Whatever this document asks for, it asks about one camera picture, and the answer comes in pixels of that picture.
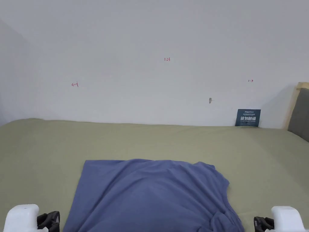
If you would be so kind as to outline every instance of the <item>headboard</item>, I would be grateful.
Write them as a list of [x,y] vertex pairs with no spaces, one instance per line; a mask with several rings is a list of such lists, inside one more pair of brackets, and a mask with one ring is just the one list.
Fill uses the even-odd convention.
[[299,82],[292,97],[286,129],[309,142],[309,83]]

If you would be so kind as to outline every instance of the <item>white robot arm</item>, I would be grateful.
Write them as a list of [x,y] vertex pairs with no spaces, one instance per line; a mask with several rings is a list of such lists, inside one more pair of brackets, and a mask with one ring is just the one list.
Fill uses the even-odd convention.
[[48,232],[45,227],[38,230],[39,207],[35,204],[22,204],[13,207],[6,216],[3,232]]

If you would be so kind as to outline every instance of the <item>garment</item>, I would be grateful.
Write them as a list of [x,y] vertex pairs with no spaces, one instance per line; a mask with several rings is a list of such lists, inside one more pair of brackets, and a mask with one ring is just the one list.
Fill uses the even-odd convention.
[[243,232],[215,167],[182,161],[86,161],[64,232]]

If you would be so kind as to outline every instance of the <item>wooden frame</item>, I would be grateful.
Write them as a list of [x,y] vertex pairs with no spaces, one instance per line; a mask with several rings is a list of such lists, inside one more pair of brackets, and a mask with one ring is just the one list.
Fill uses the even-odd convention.
[[297,100],[297,97],[299,95],[300,89],[302,89],[302,88],[309,89],[309,82],[299,82],[297,84],[296,88],[294,89],[293,94],[292,94],[290,107],[289,107],[288,113],[286,115],[285,123],[284,123],[284,129],[285,130],[287,130],[288,127],[289,127],[290,119],[291,119],[291,116],[292,116],[292,113],[293,113],[293,110],[294,110],[294,107],[295,107],[295,104],[296,104],[296,100]]

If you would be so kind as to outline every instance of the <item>bed sheet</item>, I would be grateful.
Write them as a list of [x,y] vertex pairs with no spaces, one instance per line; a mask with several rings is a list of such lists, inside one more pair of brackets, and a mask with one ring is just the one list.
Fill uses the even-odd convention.
[[85,160],[135,158],[214,165],[246,231],[275,205],[297,208],[309,227],[309,143],[291,132],[24,119],[0,127],[0,231],[13,206],[32,203],[60,211],[62,229]]

